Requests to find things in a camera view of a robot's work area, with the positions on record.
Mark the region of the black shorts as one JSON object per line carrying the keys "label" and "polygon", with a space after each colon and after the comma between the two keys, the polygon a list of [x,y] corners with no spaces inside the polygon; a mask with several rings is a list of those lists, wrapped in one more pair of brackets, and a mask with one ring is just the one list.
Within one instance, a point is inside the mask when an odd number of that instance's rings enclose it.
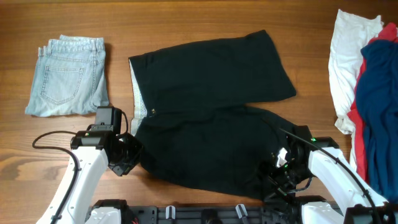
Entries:
{"label": "black shorts", "polygon": [[263,199],[294,124],[256,103],[294,97],[269,34],[177,45],[129,58],[141,166],[192,189]]}

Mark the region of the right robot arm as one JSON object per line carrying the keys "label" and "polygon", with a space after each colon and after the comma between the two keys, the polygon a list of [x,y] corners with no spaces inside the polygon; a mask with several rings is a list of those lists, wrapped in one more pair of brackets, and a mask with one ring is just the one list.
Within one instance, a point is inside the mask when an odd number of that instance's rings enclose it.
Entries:
{"label": "right robot arm", "polygon": [[[273,128],[290,144],[274,155],[274,165],[266,168],[273,193],[264,197],[267,204],[283,200],[299,223],[397,223],[397,204],[373,190],[353,170],[332,138],[312,138],[307,127],[294,133]],[[297,184],[317,178],[333,197],[337,208],[315,196],[298,198]]]}

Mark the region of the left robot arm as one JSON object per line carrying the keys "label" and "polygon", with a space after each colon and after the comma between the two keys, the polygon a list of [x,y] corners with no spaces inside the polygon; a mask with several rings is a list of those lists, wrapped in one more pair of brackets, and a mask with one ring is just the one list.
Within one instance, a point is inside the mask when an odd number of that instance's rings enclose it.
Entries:
{"label": "left robot arm", "polygon": [[118,177],[138,165],[144,146],[121,131],[125,112],[113,106],[100,106],[95,122],[72,134],[63,179],[39,223],[137,223],[125,200],[99,200],[91,205],[95,189],[106,170]]}

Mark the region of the folded light blue jeans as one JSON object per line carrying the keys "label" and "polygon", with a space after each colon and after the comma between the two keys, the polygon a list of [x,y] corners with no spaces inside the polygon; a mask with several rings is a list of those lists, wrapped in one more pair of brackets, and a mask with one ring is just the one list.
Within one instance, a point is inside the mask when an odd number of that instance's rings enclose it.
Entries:
{"label": "folded light blue jeans", "polygon": [[108,106],[102,37],[50,39],[38,50],[25,114],[49,117],[94,113]]}

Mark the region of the navy blue garment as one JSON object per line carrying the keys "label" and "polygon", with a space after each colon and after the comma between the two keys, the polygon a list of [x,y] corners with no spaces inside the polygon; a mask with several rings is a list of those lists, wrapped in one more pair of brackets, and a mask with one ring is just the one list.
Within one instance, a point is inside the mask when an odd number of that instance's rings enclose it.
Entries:
{"label": "navy blue garment", "polygon": [[366,70],[356,106],[364,121],[364,146],[371,187],[397,203],[397,44],[375,40],[361,50]]}

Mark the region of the white garment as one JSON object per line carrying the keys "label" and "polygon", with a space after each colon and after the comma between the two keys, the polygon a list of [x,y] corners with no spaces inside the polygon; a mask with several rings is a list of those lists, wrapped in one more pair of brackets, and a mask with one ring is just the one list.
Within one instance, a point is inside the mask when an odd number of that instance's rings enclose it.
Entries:
{"label": "white garment", "polygon": [[335,126],[352,139],[356,128],[348,113],[363,62],[361,49],[382,31],[383,25],[380,15],[367,19],[339,10],[336,16],[328,61],[330,91],[337,115]]}

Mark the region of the red garment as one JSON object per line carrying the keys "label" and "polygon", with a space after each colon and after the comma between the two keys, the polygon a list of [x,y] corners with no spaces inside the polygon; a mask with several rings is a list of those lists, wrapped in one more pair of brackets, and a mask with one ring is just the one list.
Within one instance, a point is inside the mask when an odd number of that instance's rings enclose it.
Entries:
{"label": "red garment", "polygon": [[[377,37],[373,37],[369,44],[376,41],[376,40],[388,40],[394,43],[397,43],[397,25],[393,22],[388,23],[382,31],[378,34]],[[356,86],[354,88],[354,101],[351,105],[351,110],[348,112],[348,118],[352,120],[355,125],[355,132],[354,132],[354,143],[352,143],[352,147],[354,149],[354,155],[356,158],[356,172],[359,176],[368,184],[369,177],[368,177],[368,161],[366,159],[366,151],[364,146],[364,126],[365,122],[363,121],[362,117],[360,117],[357,105],[356,105],[356,90],[358,83],[361,79],[362,74],[366,71],[366,59],[363,59],[362,65],[359,69],[359,75],[357,77]]]}

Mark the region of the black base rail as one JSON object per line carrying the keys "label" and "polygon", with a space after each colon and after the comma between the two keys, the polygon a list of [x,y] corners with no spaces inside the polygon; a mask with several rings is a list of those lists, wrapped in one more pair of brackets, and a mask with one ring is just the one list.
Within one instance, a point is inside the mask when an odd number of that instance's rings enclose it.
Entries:
{"label": "black base rail", "polygon": [[302,223],[299,209],[277,201],[261,207],[129,206],[125,200],[99,200],[87,212],[85,223],[207,224]]}

